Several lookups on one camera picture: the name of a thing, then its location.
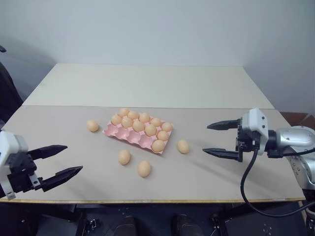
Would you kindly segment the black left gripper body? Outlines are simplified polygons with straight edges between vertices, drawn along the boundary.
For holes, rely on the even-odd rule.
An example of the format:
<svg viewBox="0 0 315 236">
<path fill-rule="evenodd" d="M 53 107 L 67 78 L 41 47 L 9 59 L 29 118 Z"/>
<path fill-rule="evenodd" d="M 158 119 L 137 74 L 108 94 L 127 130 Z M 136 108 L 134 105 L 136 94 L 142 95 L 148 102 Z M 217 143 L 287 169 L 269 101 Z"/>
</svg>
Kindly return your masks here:
<svg viewBox="0 0 315 236">
<path fill-rule="evenodd" d="M 14 193 L 38 189 L 45 190 L 43 179 L 35 177 L 37 166 L 34 160 L 42 157 L 42 150 L 32 150 L 9 155 L 8 165 L 11 173 L 8 175 L 8 179 Z"/>
</svg>

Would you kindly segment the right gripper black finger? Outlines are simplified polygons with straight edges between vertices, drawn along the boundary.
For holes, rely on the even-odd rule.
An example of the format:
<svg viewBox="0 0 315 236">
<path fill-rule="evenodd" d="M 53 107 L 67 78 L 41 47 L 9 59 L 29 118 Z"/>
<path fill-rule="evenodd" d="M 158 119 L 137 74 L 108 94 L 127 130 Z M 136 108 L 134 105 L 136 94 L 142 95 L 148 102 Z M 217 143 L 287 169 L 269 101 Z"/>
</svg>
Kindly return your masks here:
<svg viewBox="0 0 315 236">
<path fill-rule="evenodd" d="M 229 129 L 236 129 L 241 124 L 241 119 L 236 120 L 223 120 L 212 123 L 207 126 L 207 129 L 212 130 L 229 130 Z"/>
<path fill-rule="evenodd" d="M 203 148 L 205 153 L 223 159 L 239 161 L 239 154 L 236 151 L 229 151 L 223 148 Z"/>
</svg>

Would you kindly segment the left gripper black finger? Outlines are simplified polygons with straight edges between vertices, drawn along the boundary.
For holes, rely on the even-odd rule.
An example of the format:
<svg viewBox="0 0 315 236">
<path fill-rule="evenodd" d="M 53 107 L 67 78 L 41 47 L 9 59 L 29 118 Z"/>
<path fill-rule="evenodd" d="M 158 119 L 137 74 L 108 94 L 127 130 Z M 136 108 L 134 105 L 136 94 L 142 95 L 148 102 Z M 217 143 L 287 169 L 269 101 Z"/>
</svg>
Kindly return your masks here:
<svg viewBox="0 0 315 236">
<path fill-rule="evenodd" d="M 51 190 L 55 187 L 58 187 L 61 184 L 66 183 L 68 180 L 73 178 L 75 175 L 77 175 L 81 170 L 83 169 L 83 166 L 77 166 L 77 167 L 70 167 L 65 170 L 62 170 L 60 172 L 57 172 L 54 176 L 48 178 L 48 179 L 40 179 L 40 186 L 41 189 L 46 192 L 48 190 Z"/>
<path fill-rule="evenodd" d="M 30 150 L 27 152 L 27 154 L 32 158 L 32 160 L 45 159 L 45 158 L 54 156 L 65 149 L 67 149 L 67 146 L 51 145 L 51 146 L 46 146 L 46 147 Z"/>
</svg>

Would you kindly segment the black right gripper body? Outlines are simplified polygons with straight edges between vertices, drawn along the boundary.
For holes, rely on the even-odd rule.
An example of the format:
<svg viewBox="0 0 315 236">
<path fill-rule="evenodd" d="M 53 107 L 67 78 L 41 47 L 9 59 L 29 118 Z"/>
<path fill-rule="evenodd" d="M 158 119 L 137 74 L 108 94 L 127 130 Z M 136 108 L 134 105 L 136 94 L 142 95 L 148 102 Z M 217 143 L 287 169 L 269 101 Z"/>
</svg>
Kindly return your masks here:
<svg viewBox="0 0 315 236">
<path fill-rule="evenodd" d="M 243 162 L 243 153 L 260 149 L 261 134 L 258 131 L 245 130 L 242 127 L 242 119 L 238 119 L 236 152 L 238 154 L 237 161 Z"/>
</svg>

